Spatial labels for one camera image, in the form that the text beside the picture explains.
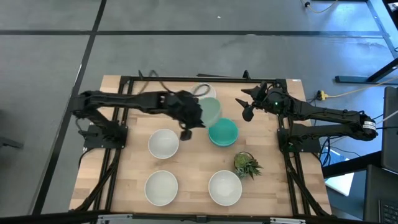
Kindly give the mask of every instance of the green bowl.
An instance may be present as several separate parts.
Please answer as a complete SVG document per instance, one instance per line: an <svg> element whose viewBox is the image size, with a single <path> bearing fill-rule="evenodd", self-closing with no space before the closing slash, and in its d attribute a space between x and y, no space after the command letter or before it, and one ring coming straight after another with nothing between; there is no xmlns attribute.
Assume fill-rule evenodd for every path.
<svg viewBox="0 0 398 224"><path fill-rule="evenodd" d="M239 130L236 124L227 118L220 118L218 122L209 128L209 138L217 146L226 147L235 143Z"/></svg>

